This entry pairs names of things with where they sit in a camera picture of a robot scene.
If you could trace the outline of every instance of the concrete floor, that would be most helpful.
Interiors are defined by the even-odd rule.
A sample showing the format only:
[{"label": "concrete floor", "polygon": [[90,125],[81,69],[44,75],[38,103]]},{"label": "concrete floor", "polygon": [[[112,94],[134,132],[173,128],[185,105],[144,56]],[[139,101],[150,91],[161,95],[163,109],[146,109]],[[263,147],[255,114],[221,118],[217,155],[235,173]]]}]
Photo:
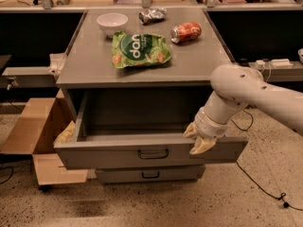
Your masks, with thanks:
[{"label": "concrete floor", "polygon": [[[228,135],[247,135],[238,162],[265,190],[303,208],[302,137],[259,110],[248,110],[249,132],[232,123]],[[0,109],[0,147],[18,112]],[[250,118],[234,119],[245,128]],[[38,189],[30,160],[5,164],[13,176],[0,185],[0,226],[303,226],[303,212],[263,193],[236,164],[207,165],[198,182],[88,183]],[[0,182],[9,175],[0,170]]]}]

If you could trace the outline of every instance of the robotic arm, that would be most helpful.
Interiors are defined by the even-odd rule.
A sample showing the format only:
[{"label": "robotic arm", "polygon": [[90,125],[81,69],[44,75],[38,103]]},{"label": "robotic arm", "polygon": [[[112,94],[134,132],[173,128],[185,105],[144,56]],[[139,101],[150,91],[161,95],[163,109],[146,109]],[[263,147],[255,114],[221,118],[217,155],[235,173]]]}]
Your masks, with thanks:
[{"label": "robotic arm", "polygon": [[185,132],[185,137],[198,135],[191,154],[212,148],[230,117],[248,104],[303,136],[302,93],[268,84],[258,70],[234,64],[216,68],[210,82],[214,91]]}]

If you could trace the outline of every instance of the gray desk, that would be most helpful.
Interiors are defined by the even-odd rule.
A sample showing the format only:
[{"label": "gray desk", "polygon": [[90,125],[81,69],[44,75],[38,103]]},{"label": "gray desk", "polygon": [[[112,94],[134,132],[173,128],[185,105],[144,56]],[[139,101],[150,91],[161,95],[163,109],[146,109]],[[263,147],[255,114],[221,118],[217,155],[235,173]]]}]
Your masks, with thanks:
[{"label": "gray desk", "polygon": [[[162,23],[142,26],[140,9],[90,9],[57,85],[76,119],[75,139],[56,144],[65,167],[94,168],[102,183],[197,180],[205,163],[235,162],[247,139],[223,139],[207,154],[189,156],[183,132],[208,98],[213,69],[230,63],[201,9],[168,9]],[[172,59],[164,65],[115,69],[112,41],[98,29],[105,12],[129,17],[127,32],[165,36]],[[202,36],[173,44],[170,29],[196,21]]]}]

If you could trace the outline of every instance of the white bowl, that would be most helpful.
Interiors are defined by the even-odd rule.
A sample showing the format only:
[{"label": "white bowl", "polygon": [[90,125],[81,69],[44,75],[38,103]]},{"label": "white bowl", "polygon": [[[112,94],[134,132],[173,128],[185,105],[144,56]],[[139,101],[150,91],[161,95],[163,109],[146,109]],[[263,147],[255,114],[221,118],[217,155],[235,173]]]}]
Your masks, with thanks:
[{"label": "white bowl", "polygon": [[299,51],[297,53],[299,54],[299,59],[300,59],[301,63],[303,63],[303,48],[299,49]]},{"label": "white bowl", "polygon": [[105,13],[97,18],[100,29],[109,38],[118,31],[124,31],[128,21],[128,17],[121,13]]}]

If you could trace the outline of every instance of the gray countertop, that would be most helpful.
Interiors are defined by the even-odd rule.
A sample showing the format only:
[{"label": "gray countertop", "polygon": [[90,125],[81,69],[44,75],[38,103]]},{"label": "gray countertop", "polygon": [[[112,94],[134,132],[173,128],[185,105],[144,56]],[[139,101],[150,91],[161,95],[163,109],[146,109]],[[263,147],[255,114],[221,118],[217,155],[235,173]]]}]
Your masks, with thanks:
[{"label": "gray countertop", "polygon": [[[103,88],[155,85],[190,85],[209,83],[214,68],[230,63],[223,46],[201,8],[167,8],[166,20],[143,26],[138,19],[140,8],[89,9],[80,32],[57,80],[61,88]],[[99,15],[120,12],[129,17],[127,33],[157,33],[169,46],[171,59],[163,65],[116,69],[112,65],[112,40],[99,30]],[[198,22],[202,35],[193,42],[174,44],[173,26]]]}]

